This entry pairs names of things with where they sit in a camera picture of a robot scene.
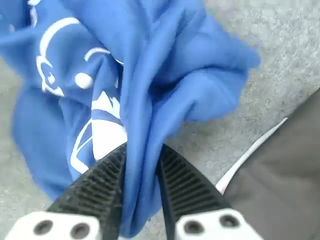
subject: cloth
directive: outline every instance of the cloth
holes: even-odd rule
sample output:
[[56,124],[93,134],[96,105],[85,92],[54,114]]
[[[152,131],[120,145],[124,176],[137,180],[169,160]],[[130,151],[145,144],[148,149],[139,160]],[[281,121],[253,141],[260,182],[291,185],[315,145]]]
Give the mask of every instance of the cloth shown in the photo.
[[0,54],[24,79],[13,138],[54,200],[127,141],[120,234],[161,207],[163,142],[235,109],[259,56],[198,0],[0,3]]
[[320,89],[235,173],[224,196],[268,240],[320,239]]

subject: gray carpet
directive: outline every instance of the gray carpet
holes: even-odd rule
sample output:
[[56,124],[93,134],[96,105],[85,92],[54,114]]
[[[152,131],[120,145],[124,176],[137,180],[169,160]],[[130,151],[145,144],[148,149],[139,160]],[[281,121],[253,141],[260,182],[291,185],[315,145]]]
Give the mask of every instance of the gray carpet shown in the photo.
[[[320,87],[320,2],[315,0],[207,0],[208,9],[232,33],[259,49],[262,63],[243,91],[239,108],[223,119],[189,123],[169,144],[213,183],[260,135]],[[0,239],[14,221],[43,209],[47,198],[34,186],[10,138],[18,78],[0,65]],[[137,240],[165,239],[161,213]]]

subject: white graphic print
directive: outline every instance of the white graphic print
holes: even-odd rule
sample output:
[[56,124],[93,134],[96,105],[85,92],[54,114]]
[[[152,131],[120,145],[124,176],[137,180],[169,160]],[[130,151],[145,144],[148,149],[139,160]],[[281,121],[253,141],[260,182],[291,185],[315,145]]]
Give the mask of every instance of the white graphic print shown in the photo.
[[[94,47],[90,49],[84,56],[86,62],[89,61],[93,54],[111,54],[109,50]],[[75,83],[82,89],[89,88],[93,84],[93,78],[80,72],[75,76]],[[119,80],[115,81],[115,88],[118,88]],[[115,118],[120,119],[120,103],[115,97],[108,97],[105,91],[102,91],[97,100],[93,100],[91,103],[91,110],[101,110],[113,115]],[[92,136],[80,144],[83,140],[86,130],[91,127]],[[93,157],[96,161],[102,159],[104,156],[112,152],[114,149],[124,144],[127,141],[126,129],[116,122],[108,121],[104,119],[92,119],[83,126],[78,134],[70,157],[71,166],[79,173],[85,173],[89,167],[79,159],[80,150],[92,140]]]
[[31,17],[31,24],[33,27],[35,27],[38,22],[38,14],[37,14],[36,6],[40,2],[41,2],[41,0],[29,0],[28,1],[28,5],[31,6],[30,17]]
[[[42,91],[43,92],[50,92],[54,95],[60,96],[60,97],[64,97],[64,93],[62,91],[62,89],[58,86],[55,89],[53,89],[52,87],[50,87],[47,83],[46,83],[46,76],[42,71],[42,64],[46,64],[47,66],[49,66],[50,68],[53,68],[52,64],[49,62],[49,60],[46,58],[46,52],[49,46],[49,43],[51,41],[51,39],[53,38],[53,36],[61,29],[63,29],[66,26],[69,25],[73,25],[73,24],[79,24],[79,20],[74,18],[74,17],[66,17],[63,19],[60,19],[58,21],[56,21],[55,23],[53,23],[43,34],[41,40],[40,40],[40,45],[39,45],[39,52],[40,55],[36,57],[36,67],[37,70],[41,76],[42,79]],[[48,82],[52,85],[56,79],[55,77],[52,75],[51,72],[49,72],[50,76],[48,77]]]
[[[28,4],[35,6],[40,0],[29,0]],[[33,13],[33,24],[37,24],[36,12]],[[54,35],[64,27],[69,25],[80,24],[79,20],[74,17],[66,17],[54,22],[43,34],[39,44],[39,56],[36,57],[36,67],[39,75],[42,79],[42,91],[50,92],[56,96],[64,97],[62,89],[57,86],[53,88],[53,84],[56,82],[55,76],[49,72],[48,76],[45,76],[42,67],[46,65],[51,69],[54,67],[47,59],[47,49]],[[93,54],[111,54],[109,50],[94,47],[91,48],[85,55],[84,60],[88,62]],[[123,65],[123,62],[116,60],[119,64]],[[118,88],[118,79],[115,81],[115,88]],[[93,77],[84,72],[79,72],[74,77],[75,84],[81,89],[87,89],[94,83]],[[120,103],[115,97],[109,98],[105,91],[102,91],[98,99],[92,101],[91,110],[100,110],[107,112],[117,119],[120,119]],[[84,139],[86,131],[91,128],[92,136]],[[95,160],[100,160],[105,155],[122,145],[127,141],[126,129],[113,121],[105,119],[92,119],[83,126],[79,132],[70,156],[70,165],[79,173],[85,173],[89,167],[84,163],[85,159],[79,157],[80,151],[92,141],[93,157]]]

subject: blue shirt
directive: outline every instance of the blue shirt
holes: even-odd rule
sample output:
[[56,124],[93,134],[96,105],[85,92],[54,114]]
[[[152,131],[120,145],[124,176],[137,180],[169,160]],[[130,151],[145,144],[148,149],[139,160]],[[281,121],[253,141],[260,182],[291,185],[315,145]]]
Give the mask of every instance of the blue shirt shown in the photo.
[[33,180],[54,200],[127,142],[120,234],[136,235],[161,207],[164,141],[234,110],[256,51],[199,0],[0,5],[0,54],[23,78],[13,138]]

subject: black ridged grip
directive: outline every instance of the black ridged grip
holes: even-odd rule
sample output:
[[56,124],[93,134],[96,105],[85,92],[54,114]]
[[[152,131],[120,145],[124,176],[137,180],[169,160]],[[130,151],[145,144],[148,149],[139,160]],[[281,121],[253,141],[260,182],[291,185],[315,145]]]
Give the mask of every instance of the black ridged grip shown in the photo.
[[122,216],[127,144],[80,176],[48,209],[49,212],[94,216],[103,240],[117,240]]
[[157,174],[168,240],[175,239],[175,225],[182,216],[231,207],[201,172],[167,145],[163,145]]

